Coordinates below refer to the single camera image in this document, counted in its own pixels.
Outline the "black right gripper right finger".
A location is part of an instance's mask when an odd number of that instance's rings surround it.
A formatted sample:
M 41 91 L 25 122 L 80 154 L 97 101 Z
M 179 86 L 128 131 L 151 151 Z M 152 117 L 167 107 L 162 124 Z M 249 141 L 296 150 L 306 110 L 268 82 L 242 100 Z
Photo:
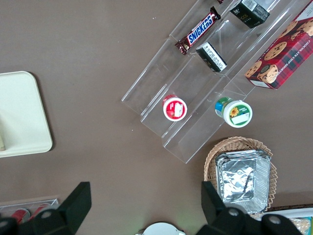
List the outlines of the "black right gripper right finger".
M 236 207 L 227 207 L 209 181 L 201 183 L 201 207 L 207 224 L 201 235 L 247 235 L 246 214 Z

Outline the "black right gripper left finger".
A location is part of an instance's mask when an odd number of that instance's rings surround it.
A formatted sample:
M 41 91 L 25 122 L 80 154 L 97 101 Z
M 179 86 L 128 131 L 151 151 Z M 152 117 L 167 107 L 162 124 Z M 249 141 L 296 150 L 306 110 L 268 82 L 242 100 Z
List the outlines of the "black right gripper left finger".
M 18 228 L 20 235 L 74 235 L 91 209 L 90 182 L 80 182 L 58 208 L 44 208 Z

